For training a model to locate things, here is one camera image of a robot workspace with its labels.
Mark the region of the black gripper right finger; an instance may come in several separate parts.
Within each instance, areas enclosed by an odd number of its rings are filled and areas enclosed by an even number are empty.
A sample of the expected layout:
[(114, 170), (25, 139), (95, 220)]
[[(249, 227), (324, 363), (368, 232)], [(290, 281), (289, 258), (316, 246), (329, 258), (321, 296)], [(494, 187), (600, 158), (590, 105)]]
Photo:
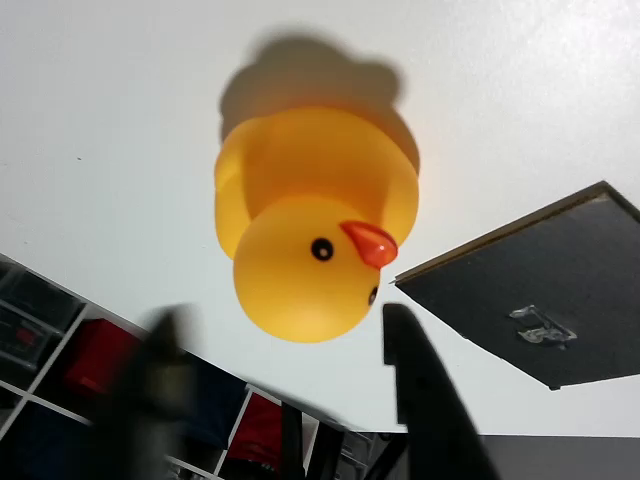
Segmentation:
[(382, 307), (384, 362), (395, 369), (397, 421), (411, 479), (497, 479), (439, 355), (405, 305)]

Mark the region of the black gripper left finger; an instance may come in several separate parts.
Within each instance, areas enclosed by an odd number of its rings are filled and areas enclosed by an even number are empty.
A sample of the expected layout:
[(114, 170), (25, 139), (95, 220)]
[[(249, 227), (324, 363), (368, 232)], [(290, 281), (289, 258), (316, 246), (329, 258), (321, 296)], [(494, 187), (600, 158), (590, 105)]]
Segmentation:
[(166, 306), (151, 320), (94, 417), (96, 479), (165, 479), (167, 457), (191, 414), (194, 373), (181, 345), (188, 310)]

